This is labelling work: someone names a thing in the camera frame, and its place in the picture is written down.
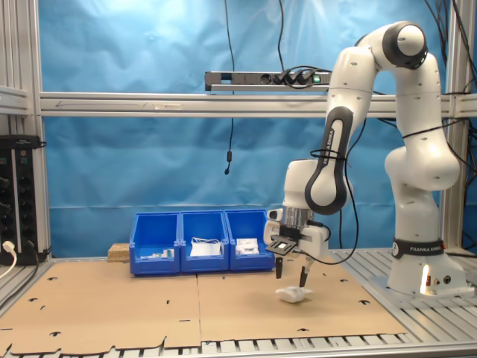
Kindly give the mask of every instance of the wooden block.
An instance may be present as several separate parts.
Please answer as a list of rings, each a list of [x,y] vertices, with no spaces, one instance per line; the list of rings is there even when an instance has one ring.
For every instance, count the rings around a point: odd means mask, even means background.
[[[109,263],[129,263],[129,244],[113,244],[107,252]]]

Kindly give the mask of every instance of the cardboard floor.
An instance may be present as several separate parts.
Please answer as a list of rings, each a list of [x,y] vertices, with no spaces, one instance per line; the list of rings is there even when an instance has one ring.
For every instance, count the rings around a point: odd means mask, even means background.
[[[124,263],[56,263],[0,318],[0,356],[100,354],[193,347],[201,341],[405,333],[342,267],[315,264],[299,304],[275,290],[297,286],[302,263],[274,273],[131,277]]]

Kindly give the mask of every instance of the blue curtain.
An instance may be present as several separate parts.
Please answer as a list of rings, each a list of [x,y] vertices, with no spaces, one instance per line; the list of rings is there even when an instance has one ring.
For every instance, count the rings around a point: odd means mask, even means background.
[[[237,71],[278,71],[278,0],[227,0]],[[284,0],[285,67],[332,69],[363,34],[417,22],[441,63],[424,1]],[[222,0],[40,0],[45,91],[205,93],[204,72],[231,70]],[[391,74],[375,90],[393,93]],[[231,172],[224,175],[230,119],[45,118],[53,253],[100,256],[127,242],[134,214],[280,205],[288,163],[320,145],[323,119],[236,119]],[[399,132],[368,119],[348,171],[359,247],[389,247],[394,200],[384,170]],[[338,245],[338,216],[323,217]],[[344,244],[355,239],[344,210]]]

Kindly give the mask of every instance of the blue plastic bin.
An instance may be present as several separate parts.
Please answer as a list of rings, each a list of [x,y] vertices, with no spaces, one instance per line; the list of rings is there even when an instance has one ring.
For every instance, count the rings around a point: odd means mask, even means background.
[[[227,271],[229,239],[223,211],[189,211],[180,214],[180,270],[182,272]],[[222,255],[191,257],[192,237],[222,242]]]
[[[265,210],[225,210],[230,241],[230,269],[232,271],[264,271],[275,266],[274,254],[266,251],[263,230],[267,222]],[[259,254],[236,255],[236,240],[257,238]]]
[[[180,271],[179,213],[137,213],[129,243],[134,275],[176,274]],[[174,257],[141,258],[174,249]]]

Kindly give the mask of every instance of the franka emika robot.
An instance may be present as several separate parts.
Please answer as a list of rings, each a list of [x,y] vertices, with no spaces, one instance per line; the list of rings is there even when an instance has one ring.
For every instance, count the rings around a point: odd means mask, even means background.
[[[388,286],[412,297],[473,292],[439,237],[432,191],[451,187],[460,167],[442,128],[437,61],[428,53],[424,33],[412,22],[379,28],[339,54],[329,84],[320,155],[289,164],[283,208],[268,212],[264,238],[267,250],[276,255],[277,278],[282,257],[305,254],[303,287],[315,259],[328,256],[329,232],[317,226],[313,212],[335,214],[353,195],[344,177],[344,158],[353,132],[366,118],[380,71],[391,71],[395,78],[397,128],[405,143],[385,161],[396,205]]]

